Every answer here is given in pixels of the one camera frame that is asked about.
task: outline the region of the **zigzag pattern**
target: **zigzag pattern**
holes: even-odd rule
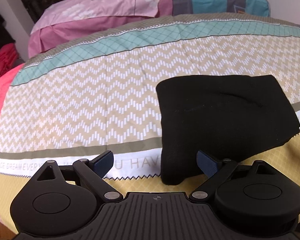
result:
[[[181,75],[274,75],[300,101],[300,38],[232,35],[136,48],[10,87],[0,152],[109,145],[161,136],[156,85]]]

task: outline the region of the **circular logo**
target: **circular logo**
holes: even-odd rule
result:
[[[154,200],[160,200],[160,199],[162,199],[160,196],[155,196],[155,197],[153,197],[153,199]]]

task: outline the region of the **bed sheet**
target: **bed sheet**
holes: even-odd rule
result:
[[[16,232],[10,203],[49,159],[70,165],[112,150],[105,179],[123,194],[195,189],[204,175],[178,186],[160,180],[155,92],[160,81],[191,74],[272,74],[300,121],[300,26],[235,13],[167,16],[94,33],[27,61],[8,88],[0,83],[7,91],[0,102],[4,224]],[[244,163],[254,159],[300,185],[300,133]]]
[[[84,13],[84,19],[79,19],[79,14],[82,12],[78,12],[73,15],[77,19],[70,21],[60,17],[52,17],[56,14],[54,11],[55,7],[59,7],[58,4],[49,8],[34,26],[28,45],[30,58],[70,40],[149,17],[216,12],[239,12],[266,17],[270,15],[267,0],[159,0],[158,13],[155,16],[153,14],[140,14],[142,7],[139,14],[129,16],[122,13],[121,15],[110,13],[107,16],[98,15],[95,17],[93,13]]]

